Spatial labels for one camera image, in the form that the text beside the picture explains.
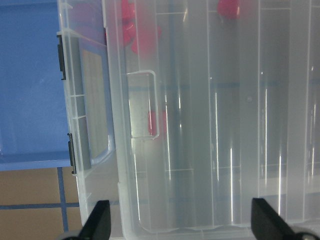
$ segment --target blue tray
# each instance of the blue tray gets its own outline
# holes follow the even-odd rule
[[[0,2],[0,171],[70,165],[57,2]]]

